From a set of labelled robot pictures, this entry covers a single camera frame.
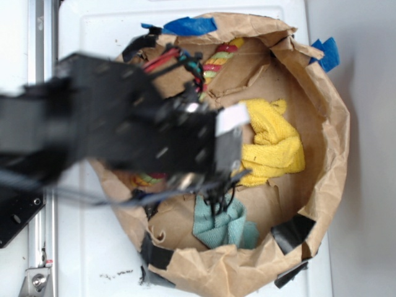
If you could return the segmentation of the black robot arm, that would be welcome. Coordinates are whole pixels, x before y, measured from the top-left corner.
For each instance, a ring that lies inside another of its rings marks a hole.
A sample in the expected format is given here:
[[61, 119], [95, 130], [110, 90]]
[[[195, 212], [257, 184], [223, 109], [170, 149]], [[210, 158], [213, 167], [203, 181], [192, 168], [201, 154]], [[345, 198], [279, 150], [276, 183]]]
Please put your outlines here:
[[76, 162], [225, 184], [241, 163], [245, 106], [214, 110], [194, 83], [164, 98], [141, 67], [72, 54], [55, 76], [1, 97], [1, 184], [34, 191]]

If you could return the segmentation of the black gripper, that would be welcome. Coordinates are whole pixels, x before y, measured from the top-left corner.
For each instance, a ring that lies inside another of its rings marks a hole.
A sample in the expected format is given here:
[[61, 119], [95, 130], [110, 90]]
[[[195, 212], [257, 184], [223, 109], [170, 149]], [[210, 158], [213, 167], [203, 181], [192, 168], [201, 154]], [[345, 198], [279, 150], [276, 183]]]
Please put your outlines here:
[[141, 109], [139, 116], [143, 122], [133, 136], [138, 142], [134, 186], [167, 183], [182, 189], [213, 180], [224, 183], [239, 169], [242, 127], [250, 122], [244, 103], [211, 110], [168, 101]]

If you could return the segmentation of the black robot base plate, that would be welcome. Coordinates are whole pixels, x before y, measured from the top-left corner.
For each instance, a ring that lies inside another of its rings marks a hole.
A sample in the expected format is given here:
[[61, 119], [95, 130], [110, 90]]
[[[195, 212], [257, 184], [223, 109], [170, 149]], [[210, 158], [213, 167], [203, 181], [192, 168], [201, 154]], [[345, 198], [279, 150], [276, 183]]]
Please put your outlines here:
[[26, 192], [1, 186], [1, 249], [9, 245], [45, 204], [43, 191]]

